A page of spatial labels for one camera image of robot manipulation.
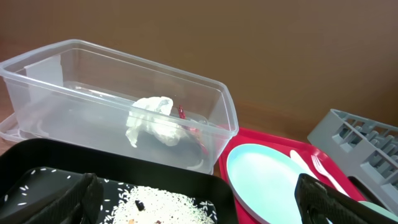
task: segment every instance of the white plastic knife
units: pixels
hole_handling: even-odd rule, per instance
[[[309,168],[307,163],[305,163],[305,161],[301,158],[301,156],[295,150],[290,151],[290,158],[295,163],[297,163],[301,168],[303,168],[307,172],[308,175],[310,175],[313,178],[318,180],[318,177],[316,177],[316,175],[311,171],[311,169]]]

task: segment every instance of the clear plastic container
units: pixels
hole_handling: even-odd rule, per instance
[[[0,63],[0,75],[21,132],[37,137],[210,173],[239,129],[224,84],[82,40],[9,59]],[[170,116],[132,106],[152,96],[173,99]],[[179,117],[179,105],[186,119]],[[134,148],[126,137],[129,112],[178,124],[188,134],[170,147],[141,131]]]

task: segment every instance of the fork handle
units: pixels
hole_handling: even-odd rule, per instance
[[[334,177],[332,177],[330,174],[327,175],[329,178],[330,182],[335,186],[336,190],[338,190],[340,193],[345,194],[347,197],[350,197],[347,192],[341,187],[341,185],[336,181]]]

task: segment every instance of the plastic cutlery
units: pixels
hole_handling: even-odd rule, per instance
[[[311,171],[307,163],[301,158],[301,156],[295,151],[291,150],[290,151],[290,158],[297,163],[301,168],[303,168],[308,175],[311,175],[313,178],[318,180],[318,177]]]
[[[347,192],[341,187],[341,185],[335,180],[335,178],[332,177],[328,173],[328,171],[323,167],[323,165],[322,165],[321,161],[318,159],[318,157],[312,155],[311,158],[312,158],[313,165],[315,166],[315,169],[320,174],[322,174],[325,177],[327,177],[330,180],[330,182],[333,184],[333,186],[335,186],[336,190],[338,190],[340,193],[345,194],[347,197],[349,197]]]

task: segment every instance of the container rim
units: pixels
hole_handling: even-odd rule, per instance
[[[64,46],[64,45],[69,45],[69,44],[84,44],[84,45],[88,45],[90,47],[96,47],[97,49],[100,49],[100,50],[105,50],[105,51],[108,51],[108,52],[111,52],[111,53],[114,53],[114,54],[122,55],[122,56],[129,57],[129,58],[133,58],[133,59],[141,61],[141,62],[149,63],[149,64],[152,64],[152,65],[155,65],[155,66],[167,69],[167,70],[171,70],[173,72],[182,73],[184,75],[188,75],[188,76],[191,76],[191,77],[194,77],[194,78],[202,79],[202,80],[205,80],[205,81],[208,81],[208,82],[212,82],[212,83],[215,83],[217,85],[222,86],[224,88],[226,94],[222,94],[221,93],[221,95],[223,96],[224,100],[227,100],[230,103],[230,105],[231,105],[231,115],[232,116],[228,116],[228,110],[227,110],[227,113],[226,113],[227,120],[228,120],[228,126],[229,126],[230,130],[223,129],[223,128],[217,128],[217,127],[210,126],[210,125],[207,125],[207,124],[197,123],[197,122],[189,121],[189,120],[186,120],[186,119],[176,118],[176,117],[172,117],[172,116],[166,116],[164,114],[159,114],[159,113],[156,113],[156,112],[153,112],[153,111],[145,110],[145,109],[142,109],[142,108],[137,108],[135,106],[122,105],[120,103],[115,103],[115,102],[112,102],[112,101],[109,101],[109,100],[105,100],[103,98],[99,98],[99,97],[96,97],[96,96],[88,95],[86,93],[81,93],[81,92],[78,92],[78,91],[75,91],[75,90],[71,90],[71,89],[65,88],[63,86],[57,86],[57,85],[54,85],[54,84],[51,84],[51,83],[46,83],[46,82],[43,82],[43,81],[40,81],[40,80],[36,80],[36,79],[30,78],[30,77],[27,77],[27,76],[20,75],[18,73],[7,71],[5,69],[9,65],[17,63],[18,61],[24,60],[26,58],[29,58],[29,57],[37,54],[37,53],[43,52],[45,50],[61,47],[61,46]],[[30,85],[36,85],[36,86],[39,86],[39,87],[42,87],[42,88],[45,88],[45,89],[48,89],[48,90],[57,91],[57,92],[64,93],[66,95],[74,96],[74,97],[77,97],[77,98],[82,98],[84,100],[94,101],[96,103],[101,103],[103,105],[112,106],[112,107],[119,108],[119,109],[122,109],[122,110],[131,111],[131,108],[134,108],[136,111],[144,111],[145,113],[151,114],[153,118],[158,118],[158,119],[166,118],[167,121],[170,121],[170,122],[182,125],[182,126],[188,126],[188,127],[193,127],[193,128],[197,128],[197,129],[202,129],[202,130],[208,131],[209,133],[215,133],[215,134],[220,134],[220,135],[224,135],[224,136],[233,137],[233,136],[236,136],[238,134],[238,131],[239,131],[238,118],[236,116],[236,109],[235,109],[231,94],[229,93],[229,90],[228,90],[227,86],[224,83],[221,83],[221,82],[216,81],[216,80],[212,80],[210,78],[202,77],[202,76],[196,75],[194,73],[186,72],[184,70],[180,70],[180,69],[173,68],[173,67],[170,67],[170,66],[167,66],[167,65],[163,65],[161,63],[153,62],[151,60],[140,58],[140,57],[137,57],[137,56],[134,56],[134,55],[131,55],[131,54],[120,52],[118,50],[114,50],[114,49],[103,47],[103,46],[100,46],[100,45],[97,45],[97,44],[93,44],[91,42],[87,42],[87,41],[84,41],[84,40],[78,40],[78,39],[64,40],[64,41],[57,42],[57,43],[54,43],[54,44],[50,44],[50,45],[46,45],[46,46],[43,46],[43,47],[39,47],[37,49],[28,51],[28,52],[23,53],[21,55],[18,55],[18,56],[15,56],[13,58],[10,58],[8,60],[5,60],[5,61],[0,63],[0,76],[3,76],[4,78],[8,78],[8,79],[11,79],[11,80],[19,81],[19,82],[29,83]]]

